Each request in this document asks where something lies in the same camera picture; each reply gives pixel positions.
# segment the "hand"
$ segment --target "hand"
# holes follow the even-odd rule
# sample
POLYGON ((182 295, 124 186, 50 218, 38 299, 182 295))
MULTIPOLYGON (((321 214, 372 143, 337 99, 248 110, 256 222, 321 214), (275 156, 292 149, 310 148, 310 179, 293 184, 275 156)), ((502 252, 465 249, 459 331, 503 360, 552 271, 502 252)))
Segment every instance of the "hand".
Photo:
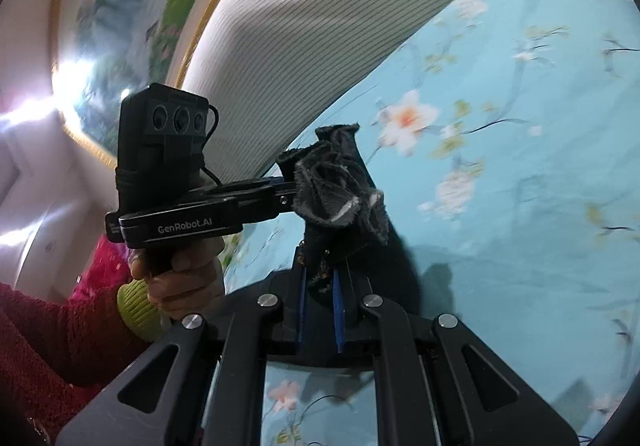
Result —
POLYGON ((218 255, 225 248, 221 237, 198 240, 174 253, 172 270, 151 276, 143 249, 129 258, 131 275, 145 280, 148 300, 173 319, 215 306, 225 294, 218 255))

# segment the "blue strip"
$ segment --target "blue strip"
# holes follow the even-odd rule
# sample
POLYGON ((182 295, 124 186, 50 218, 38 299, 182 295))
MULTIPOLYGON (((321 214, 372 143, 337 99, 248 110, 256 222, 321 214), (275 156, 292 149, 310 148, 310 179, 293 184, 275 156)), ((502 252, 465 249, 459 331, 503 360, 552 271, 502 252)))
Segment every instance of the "blue strip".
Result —
POLYGON ((298 346, 302 345, 302 331, 305 322, 305 295, 306 295, 306 267, 302 269, 302 278, 300 278, 300 298, 298 298, 298 346))
POLYGON ((334 269, 332 295, 334 298, 335 346, 338 349, 338 353, 341 354, 344 352, 344 302, 342 301, 342 291, 340 289, 337 269, 334 269))

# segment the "framed painting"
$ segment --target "framed painting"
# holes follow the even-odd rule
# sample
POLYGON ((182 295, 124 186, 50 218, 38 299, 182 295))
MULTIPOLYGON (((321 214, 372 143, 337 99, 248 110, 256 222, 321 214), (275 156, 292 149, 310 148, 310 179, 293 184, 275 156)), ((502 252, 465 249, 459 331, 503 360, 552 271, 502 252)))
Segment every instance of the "framed painting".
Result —
POLYGON ((152 82, 180 86, 218 2, 52 0, 52 79, 69 136, 114 168, 121 100, 152 82))

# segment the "metal screw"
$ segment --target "metal screw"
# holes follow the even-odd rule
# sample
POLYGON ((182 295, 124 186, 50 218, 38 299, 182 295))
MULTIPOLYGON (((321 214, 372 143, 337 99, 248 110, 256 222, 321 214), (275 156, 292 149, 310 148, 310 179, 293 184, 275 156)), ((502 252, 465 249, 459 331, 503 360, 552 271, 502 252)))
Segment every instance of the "metal screw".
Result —
POLYGON ((278 297, 270 292, 258 296, 258 305, 260 307, 273 307, 278 303, 278 297))
POLYGON ((377 294, 367 294, 362 299, 362 303, 364 307, 380 307, 382 305, 382 297, 377 294))
POLYGON ((202 316, 199 314, 187 314, 182 318, 182 326, 185 329, 197 329, 202 325, 202 316))
POLYGON ((438 325, 446 329, 452 329, 458 324, 458 318, 453 314, 441 314, 438 318, 438 325))

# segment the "white wall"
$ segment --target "white wall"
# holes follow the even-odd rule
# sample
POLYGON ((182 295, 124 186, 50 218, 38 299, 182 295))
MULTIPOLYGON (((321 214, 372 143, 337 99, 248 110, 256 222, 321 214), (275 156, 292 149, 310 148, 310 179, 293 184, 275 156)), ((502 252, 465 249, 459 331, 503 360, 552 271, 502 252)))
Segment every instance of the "white wall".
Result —
POLYGON ((82 175, 95 199, 95 203, 103 208, 105 212, 118 209, 115 171, 84 148, 78 145, 74 146, 76 161, 82 170, 82 175))
MULTIPOLYGON (((49 3, 3 0, 0 4, 4 112, 20 108, 28 98, 50 107, 49 3)), ((17 124, 7 121, 6 114, 0 119, 22 169, 18 184, 0 206, 0 237, 37 228, 22 244, 0 244, 0 282, 46 298, 92 198, 76 163, 74 144, 62 132, 55 111, 17 124)))
POLYGON ((84 216, 73 237, 73 246, 67 250, 58 269, 56 281, 49 295, 50 299, 65 299, 71 295, 78 277, 89 266, 95 243, 103 233, 104 210, 94 206, 84 216))

